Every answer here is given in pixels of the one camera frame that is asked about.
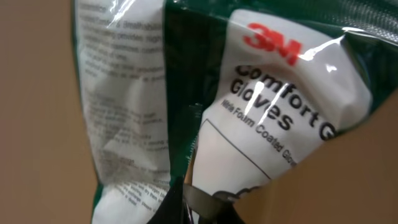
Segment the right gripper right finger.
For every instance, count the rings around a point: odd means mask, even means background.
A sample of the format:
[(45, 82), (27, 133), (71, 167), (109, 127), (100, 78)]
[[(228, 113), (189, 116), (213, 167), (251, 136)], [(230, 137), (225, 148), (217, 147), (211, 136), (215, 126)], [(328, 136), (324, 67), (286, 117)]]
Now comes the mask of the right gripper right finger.
[(234, 208), (239, 197), (218, 191), (210, 195), (192, 185), (183, 185), (183, 204), (187, 223), (245, 224)]

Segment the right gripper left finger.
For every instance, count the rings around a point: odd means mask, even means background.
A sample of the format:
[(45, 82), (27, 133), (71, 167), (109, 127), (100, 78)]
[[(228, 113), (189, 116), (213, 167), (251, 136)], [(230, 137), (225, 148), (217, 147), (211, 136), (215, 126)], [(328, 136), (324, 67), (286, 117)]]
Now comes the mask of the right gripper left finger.
[(177, 177), (160, 207), (147, 224), (186, 224), (183, 203), (183, 178)]

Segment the green 3M gloves packet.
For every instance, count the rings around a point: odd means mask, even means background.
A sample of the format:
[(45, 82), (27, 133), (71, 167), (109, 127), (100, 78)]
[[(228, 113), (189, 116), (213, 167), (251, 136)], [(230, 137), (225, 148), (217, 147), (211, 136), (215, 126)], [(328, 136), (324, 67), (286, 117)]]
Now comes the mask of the green 3M gloves packet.
[(92, 223), (147, 223), (177, 177), (241, 199), (397, 88), (396, 1), (75, 0)]

